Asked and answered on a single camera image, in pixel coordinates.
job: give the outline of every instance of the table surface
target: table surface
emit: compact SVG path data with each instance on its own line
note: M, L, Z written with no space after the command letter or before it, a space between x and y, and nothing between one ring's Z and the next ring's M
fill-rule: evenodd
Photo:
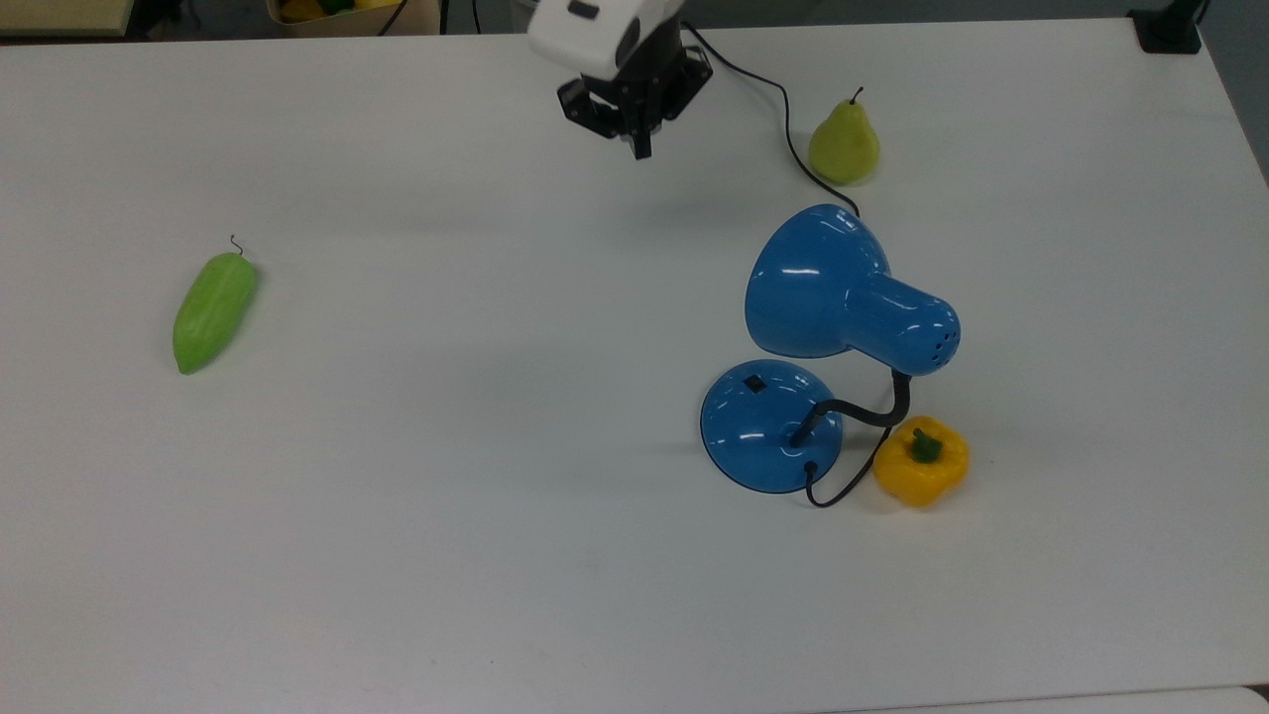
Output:
M132 0L0 0L0 36L123 37Z
M722 67L634 162L523 37L0 52L0 709L792 713L1269 681L1269 190L1127 20L709 33L963 342L929 512L699 444L825 195ZM176 373L236 233L261 287ZM881 407L884 368L805 364ZM872 434L853 431L840 483Z

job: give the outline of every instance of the pear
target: pear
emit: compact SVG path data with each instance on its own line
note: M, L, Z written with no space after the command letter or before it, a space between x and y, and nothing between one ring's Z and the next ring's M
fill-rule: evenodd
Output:
M877 167L881 142L868 123L859 91L838 104L811 134L811 167L832 183L857 181Z

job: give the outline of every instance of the lamp shade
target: lamp shade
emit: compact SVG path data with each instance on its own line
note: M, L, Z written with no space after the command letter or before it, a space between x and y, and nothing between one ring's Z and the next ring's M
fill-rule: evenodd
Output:
M961 342L956 309L891 276L872 231L827 203L798 212L766 242L745 292L745 322L774 354L858 349L912 377L947 365Z

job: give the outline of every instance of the black cable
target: black cable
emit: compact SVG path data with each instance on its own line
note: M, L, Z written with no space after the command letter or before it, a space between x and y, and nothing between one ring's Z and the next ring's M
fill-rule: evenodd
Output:
M401 10L405 9L405 4L409 3L409 1L410 0L401 0L401 4L397 5L397 9L392 11L392 16L388 18L388 22L383 23L383 29L381 29L379 33L376 34L374 37L383 37L385 34L388 33L390 29L392 29L392 23L396 22L397 15L401 14Z
M848 493L850 493L851 491L855 490L857 486L859 486L859 482L864 481L864 476L867 476L868 471L872 469L872 464L877 459L877 453L881 451L881 445L886 444L886 440L890 438L890 431L892 429L893 427L886 427L886 431L881 432L881 439L877 440L877 446L873 448L872 454L868 455L868 460L864 462L864 465L859 468L859 472L855 474L855 477L850 479L850 483L848 483L846 487L838 493L838 496L834 496L832 498L822 503L820 501L816 501L815 492L811 490L811 487L815 486L815 474L816 472L820 471L820 465L816 464L815 462L807 462L802 467L802 469L806 472L806 500L810 501L811 505L815 506L816 509L827 509L830 506L835 506L839 501L845 498Z
M772 80L769 80L769 79L766 79L764 76L756 75L756 74L754 74L754 72L751 72L749 70L737 67L736 65L731 63L726 57L723 57L722 55L720 55L718 51L714 49L713 46L709 44L709 42L706 41L704 37L700 37L700 33L697 32L697 28L692 27L692 23L684 22L683 27L687 28L687 30L690 32L692 36L695 37L697 41L700 42L700 44L706 49L709 51L711 55L713 55L714 57L718 58L720 62L722 62L723 65L726 65L727 68L730 68L730 70L732 70L735 72L740 72L740 74L742 74L742 75L745 75L745 76L747 76L750 79L756 79L760 82L769 84L769 85L774 86L775 89L780 90L780 95L784 98L784 141L789 145L789 153L793 155L793 160L797 161L797 165L798 165L798 167L802 169L802 172L805 172L820 188L827 190L829 193L831 193L836 198L844 200L848 205L850 205L850 209L854 211L855 216L858 217L859 216L859 205L857 205L855 202L851 200L845 194L838 191L831 185L829 185L829 184L824 183L822 180L820 180L820 176L817 176L813 172L811 172L811 169L808 169L806 166L806 164L802 162L802 157L797 155L797 148L793 147L793 131L789 128L789 113L791 113L789 112L789 93L784 90L784 85L782 85L782 84L779 84L777 81L772 81Z
M811 436L811 431L820 424L820 420L829 415L829 412L845 415L846 417L850 417L857 422L863 422L869 427L893 427L902 422L904 419L907 417L907 410L912 403L912 378L900 373L898 370L891 370L890 374L895 382L895 406L890 412L886 415L878 415L877 412L864 410L863 407L841 399L825 399L824 402L817 402L815 407L811 408L811 412L806 416L806 419L802 420L802 426L799 426L797 431L793 432L793 436L789 438L789 446L793 449L802 446L806 438Z

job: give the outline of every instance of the blue desk lamp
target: blue desk lamp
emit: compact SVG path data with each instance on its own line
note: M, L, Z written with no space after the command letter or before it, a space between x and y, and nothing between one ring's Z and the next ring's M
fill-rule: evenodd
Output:
M774 354L812 359L858 349L891 369L887 415L834 399L815 375L780 360L737 365L706 396L700 436L728 478L761 493L806 490L820 507L840 501L872 467L869 457L841 493L816 500L811 487L841 451L841 417L884 427L884 440L907 416L911 378L947 365L961 342L952 306L891 276L872 231L827 203L797 213L766 242L749 276L745 322Z

